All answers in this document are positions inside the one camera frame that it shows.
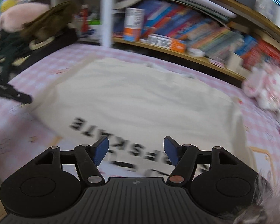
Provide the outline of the pink checkered desk mat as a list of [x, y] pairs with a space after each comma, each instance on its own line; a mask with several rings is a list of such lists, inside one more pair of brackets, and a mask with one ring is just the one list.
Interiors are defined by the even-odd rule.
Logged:
[[[239, 88], [207, 74], [136, 53], [75, 43], [40, 60], [16, 76], [11, 83], [20, 91], [36, 93], [85, 57], [92, 55], [158, 65], [168, 71], [199, 79], [235, 99], [243, 113], [248, 145], [269, 153], [268, 156], [257, 156], [257, 166], [261, 169], [269, 166], [275, 181], [280, 184], [280, 134], [274, 115], [257, 107]], [[25, 113], [18, 103], [0, 98], [0, 179], [6, 179], [58, 141], [56, 134]]]

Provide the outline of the white charger adapter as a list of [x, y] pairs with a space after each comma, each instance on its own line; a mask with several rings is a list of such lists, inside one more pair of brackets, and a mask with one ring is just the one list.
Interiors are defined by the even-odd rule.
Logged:
[[203, 58], [205, 56], [205, 53], [197, 48], [188, 48], [187, 52], [190, 56], [195, 58]]

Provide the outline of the white orange usmile box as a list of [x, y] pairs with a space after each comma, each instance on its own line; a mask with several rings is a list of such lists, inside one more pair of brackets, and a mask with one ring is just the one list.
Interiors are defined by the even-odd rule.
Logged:
[[123, 39], [135, 42], [141, 37], [144, 23], [144, 9], [126, 8], [124, 17]]

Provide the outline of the beige pen holder box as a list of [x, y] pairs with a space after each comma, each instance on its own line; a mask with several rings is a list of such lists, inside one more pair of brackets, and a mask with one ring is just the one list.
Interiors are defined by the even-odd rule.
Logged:
[[243, 59], [237, 54], [231, 53], [227, 60], [226, 68], [232, 72], [239, 74], [242, 68], [242, 64]]

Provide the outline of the white orange flat box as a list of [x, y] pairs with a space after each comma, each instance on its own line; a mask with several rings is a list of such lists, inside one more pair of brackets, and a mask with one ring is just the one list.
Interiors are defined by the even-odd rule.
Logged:
[[180, 53], [184, 53], [187, 48], [184, 41], [158, 34], [150, 34], [148, 36], [148, 43]]

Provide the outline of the red thick books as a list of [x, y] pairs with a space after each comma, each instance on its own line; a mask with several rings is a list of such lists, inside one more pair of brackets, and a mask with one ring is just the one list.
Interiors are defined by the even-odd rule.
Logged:
[[280, 50], [266, 41], [260, 40], [249, 52], [242, 56], [244, 67], [251, 70], [258, 63], [268, 62], [280, 66]]

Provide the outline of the wooden white bookshelf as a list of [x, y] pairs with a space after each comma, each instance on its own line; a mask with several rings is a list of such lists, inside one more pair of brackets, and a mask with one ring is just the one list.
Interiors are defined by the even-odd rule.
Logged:
[[262, 63], [280, 68], [280, 27], [255, 10], [255, 0], [34, 0], [52, 7], [72, 1], [77, 28], [97, 42], [243, 81]]

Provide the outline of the dark jacket pile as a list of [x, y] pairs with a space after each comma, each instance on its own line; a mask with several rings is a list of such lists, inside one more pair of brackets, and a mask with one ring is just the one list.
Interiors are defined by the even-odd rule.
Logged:
[[75, 43], [69, 27], [76, 5], [67, 1], [50, 7], [43, 3], [12, 6], [0, 15], [0, 82], [11, 72], [24, 71], [44, 57]]

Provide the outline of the row of colourful books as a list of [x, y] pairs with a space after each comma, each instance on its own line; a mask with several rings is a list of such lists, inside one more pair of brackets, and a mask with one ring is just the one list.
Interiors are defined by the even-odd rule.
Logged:
[[196, 9], [161, 0], [143, 0], [135, 6], [144, 9], [140, 39], [148, 43], [150, 34], [164, 35], [184, 41], [188, 48], [197, 48], [206, 58], [225, 60], [230, 53], [243, 56], [258, 41], [256, 38], [223, 25]]

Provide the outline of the pink white plush bunny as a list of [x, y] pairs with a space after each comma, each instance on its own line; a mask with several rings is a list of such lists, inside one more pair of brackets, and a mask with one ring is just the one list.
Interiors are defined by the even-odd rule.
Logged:
[[280, 68], [268, 62], [258, 64], [243, 81], [242, 90], [262, 110], [280, 109]]

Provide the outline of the cream t-shirt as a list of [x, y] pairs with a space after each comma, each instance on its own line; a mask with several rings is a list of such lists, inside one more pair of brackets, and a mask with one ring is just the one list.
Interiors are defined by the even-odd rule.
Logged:
[[138, 175], [171, 173], [166, 136], [204, 151], [221, 146], [255, 168], [233, 98], [199, 79], [150, 65], [87, 58], [36, 95], [30, 111], [77, 145], [106, 136], [105, 160]]

